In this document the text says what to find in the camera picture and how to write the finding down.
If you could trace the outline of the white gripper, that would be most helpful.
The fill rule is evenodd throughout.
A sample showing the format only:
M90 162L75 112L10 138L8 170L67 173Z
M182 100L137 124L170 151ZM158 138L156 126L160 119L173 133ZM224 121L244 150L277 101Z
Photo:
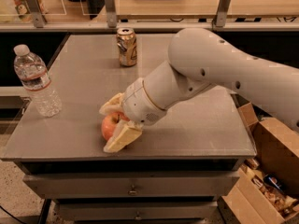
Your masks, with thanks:
M114 95L99 109L102 115L122 111L131 121L120 121L117 124L113 135L104 146L106 153L119 152L142 134L143 125L153 125L166 115L166 111L155 105L148 97L143 78L132 83L124 94Z

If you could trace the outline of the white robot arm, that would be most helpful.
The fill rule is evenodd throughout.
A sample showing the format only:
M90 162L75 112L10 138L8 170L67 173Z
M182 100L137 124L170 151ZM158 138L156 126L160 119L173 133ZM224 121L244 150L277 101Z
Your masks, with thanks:
M294 67L251 56L202 28L176 33L168 60L123 93L101 106L99 112L122 112L104 151L114 153L133 143L145 125L153 125L178 102L223 86L240 94L293 130L299 123L299 73Z

